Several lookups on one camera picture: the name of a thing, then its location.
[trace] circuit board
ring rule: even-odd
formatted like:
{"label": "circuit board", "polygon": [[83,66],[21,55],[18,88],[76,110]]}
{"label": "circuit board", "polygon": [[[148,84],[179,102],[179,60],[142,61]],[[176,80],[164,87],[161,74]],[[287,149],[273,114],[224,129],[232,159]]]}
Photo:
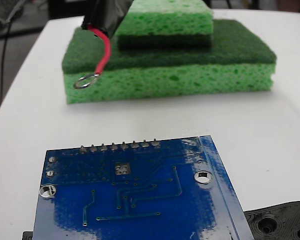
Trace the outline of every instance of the circuit board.
{"label": "circuit board", "polygon": [[210,136],[49,150],[34,240],[253,240]]}

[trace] green sponge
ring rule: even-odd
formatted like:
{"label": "green sponge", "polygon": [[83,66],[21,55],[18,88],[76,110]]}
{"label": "green sponge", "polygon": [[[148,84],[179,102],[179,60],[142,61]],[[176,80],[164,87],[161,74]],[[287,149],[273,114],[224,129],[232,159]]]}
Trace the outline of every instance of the green sponge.
{"label": "green sponge", "polygon": [[202,0],[136,0],[117,31],[118,46],[206,46],[213,27],[213,12]]}
{"label": "green sponge", "polygon": [[214,21],[213,46],[208,49],[121,51],[117,42],[112,39],[112,56],[101,79],[76,90],[74,82],[94,71],[104,47],[93,33],[75,31],[62,63],[69,104],[268,91],[272,86],[275,54],[234,20]]}

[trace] scrub pad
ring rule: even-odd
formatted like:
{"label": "scrub pad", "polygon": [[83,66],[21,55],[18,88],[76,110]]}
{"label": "scrub pad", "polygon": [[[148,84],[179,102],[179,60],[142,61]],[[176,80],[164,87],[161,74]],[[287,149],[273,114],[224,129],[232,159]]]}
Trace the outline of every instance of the scrub pad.
{"label": "scrub pad", "polygon": [[94,71],[104,47],[93,33],[75,31],[62,63],[69,104],[268,91],[272,86],[276,55],[234,20],[214,21],[211,48],[120,51],[117,43],[114,37],[112,56],[100,80],[77,90],[74,82]]}
{"label": "scrub pad", "polygon": [[212,33],[213,12],[202,0],[136,0],[117,36],[120,49],[163,48],[210,45]]}

